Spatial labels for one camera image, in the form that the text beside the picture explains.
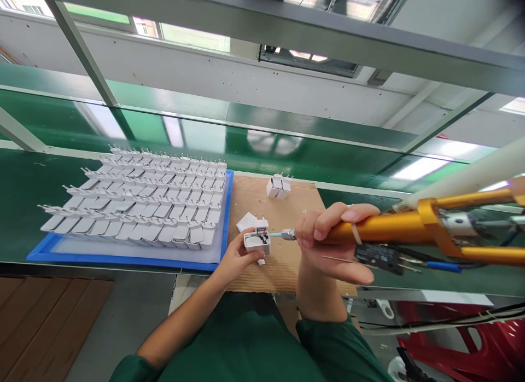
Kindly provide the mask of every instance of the fingernail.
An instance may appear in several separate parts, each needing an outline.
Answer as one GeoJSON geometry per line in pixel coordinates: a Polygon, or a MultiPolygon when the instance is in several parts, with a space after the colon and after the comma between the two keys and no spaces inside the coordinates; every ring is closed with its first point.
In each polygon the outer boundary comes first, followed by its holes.
{"type": "Polygon", "coordinates": [[[343,215],[341,215],[341,219],[345,222],[353,222],[357,218],[357,214],[355,211],[346,211],[343,215]]]}
{"type": "Polygon", "coordinates": [[[317,241],[321,241],[321,240],[324,240],[323,238],[323,233],[321,233],[319,230],[316,229],[316,231],[313,232],[313,237],[317,240],[317,241]]]}

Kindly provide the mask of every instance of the hand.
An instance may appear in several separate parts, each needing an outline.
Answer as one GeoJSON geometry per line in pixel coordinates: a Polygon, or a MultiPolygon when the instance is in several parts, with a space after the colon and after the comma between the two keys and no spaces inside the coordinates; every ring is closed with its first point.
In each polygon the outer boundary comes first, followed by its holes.
{"type": "Polygon", "coordinates": [[[332,204],[324,211],[308,211],[295,227],[295,236],[302,256],[311,266],[329,277],[357,285],[369,285],[374,281],[374,274],[366,266],[322,257],[325,255],[357,261],[354,256],[355,244],[323,245],[315,241],[324,240],[330,229],[341,221],[357,223],[379,214],[379,209],[371,204],[347,206],[341,202],[332,204]]]}
{"type": "Polygon", "coordinates": [[[219,266],[212,274],[219,278],[225,287],[239,278],[250,264],[264,259],[263,250],[247,253],[244,248],[244,235],[253,231],[254,228],[246,229],[232,240],[219,266]]]}

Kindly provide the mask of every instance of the white wall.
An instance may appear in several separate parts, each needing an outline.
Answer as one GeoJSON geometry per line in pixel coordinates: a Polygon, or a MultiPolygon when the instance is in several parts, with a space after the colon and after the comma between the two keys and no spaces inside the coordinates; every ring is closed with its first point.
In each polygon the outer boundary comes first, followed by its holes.
{"type": "MultiPolygon", "coordinates": [[[[469,43],[508,6],[505,0],[408,0],[392,26],[469,43]]],[[[393,74],[383,87],[371,88],[366,86],[370,68],[349,80],[90,26],[79,28],[107,79],[365,125],[384,124],[427,82],[393,74]]],[[[522,36],[510,29],[492,40],[490,48],[506,47],[510,52],[508,47],[525,41],[517,42],[522,36]]],[[[54,21],[3,11],[0,30],[0,45],[23,64],[86,75],[54,21]]],[[[421,133],[462,94],[468,95],[468,90],[444,84],[394,128],[421,133]]],[[[445,134],[453,140],[500,147],[525,135],[525,118],[516,117],[498,112],[497,105],[484,105],[445,134]]]]}

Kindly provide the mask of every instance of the metal frame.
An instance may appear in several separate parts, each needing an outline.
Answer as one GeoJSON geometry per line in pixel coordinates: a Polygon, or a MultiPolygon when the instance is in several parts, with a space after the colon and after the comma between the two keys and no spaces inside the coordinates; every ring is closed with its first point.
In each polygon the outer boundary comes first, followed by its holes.
{"type": "Polygon", "coordinates": [[[0,133],[26,151],[45,152],[49,149],[40,139],[0,107],[0,133]]]}
{"type": "Polygon", "coordinates": [[[430,129],[427,129],[425,132],[421,133],[418,137],[408,143],[404,148],[401,149],[401,152],[409,154],[417,150],[417,148],[437,136],[454,122],[459,121],[474,108],[487,101],[494,95],[495,94],[493,92],[482,92],[481,96],[480,94],[472,95],[469,99],[465,100],[463,104],[444,115],[443,118],[430,127],[430,129]]]}
{"type": "Polygon", "coordinates": [[[73,51],[75,51],[80,63],[82,63],[82,66],[86,69],[87,74],[93,81],[98,93],[100,93],[106,105],[108,107],[119,107],[115,96],[113,96],[108,83],[98,68],[95,59],[89,52],[88,46],[82,38],[80,31],[75,25],[75,21],[71,17],[71,14],[68,12],[64,3],[54,0],[45,0],[45,2],[55,16],[55,20],[60,26],[60,29],[62,29],[66,39],[73,48],[73,51]]]}
{"type": "Polygon", "coordinates": [[[468,88],[525,95],[525,58],[290,3],[271,0],[59,1],[134,14],[157,22],[265,42],[468,88]]]}

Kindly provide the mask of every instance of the finger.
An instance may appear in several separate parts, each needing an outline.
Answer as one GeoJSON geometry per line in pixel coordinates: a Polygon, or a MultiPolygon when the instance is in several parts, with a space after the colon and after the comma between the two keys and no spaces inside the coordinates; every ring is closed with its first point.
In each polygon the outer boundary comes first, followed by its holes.
{"type": "Polygon", "coordinates": [[[356,285],[369,285],[374,281],[373,272],[363,264],[327,260],[326,274],[332,278],[356,285]]]}
{"type": "Polygon", "coordinates": [[[337,202],[325,210],[316,221],[313,237],[317,241],[324,240],[332,227],[341,222],[341,215],[348,209],[345,203],[337,202]]]}
{"type": "Polygon", "coordinates": [[[379,208],[371,204],[353,204],[341,215],[341,220],[355,223],[379,214],[381,214],[379,208]]]}
{"type": "Polygon", "coordinates": [[[352,263],[358,260],[354,247],[318,245],[315,250],[308,250],[308,257],[327,276],[356,285],[369,285],[374,281],[373,272],[363,264],[352,263]],[[350,262],[325,258],[329,256],[350,262]]]}
{"type": "Polygon", "coordinates": [[[306,215],[301,215],[297,225],[295,225],[295,238],[297,238],[297,244],[302,246],[302,227],[305,224],[306,215]]]}
{"type": "Polygon", "coordinates": [[[228,245],[228,249],[234,249],[238,251],[241,249],[242,245],[244,245],[244,235],[246,233],[252,233],[254,232],[254,228],[248,228],[240,232],[237,237],[235,237],[233,240],[231,240],[231,243],[228,245]]]}
{"type": "Polygon", "coordinates": [[[244,268],[248,267],[250,264],[264,259],[264,251],[258,250],[253,252],[248,252],[244,256],[241,256],[241,262],[244,268]]]}
{"type": "Polygon", "coordinates": [[[311,210],[306,213],[306,219],[302,226],[303,246],[311,248],[314,243],[313,232],[316,228],[317,218],[323,213],[321,210],[311,210]]]}

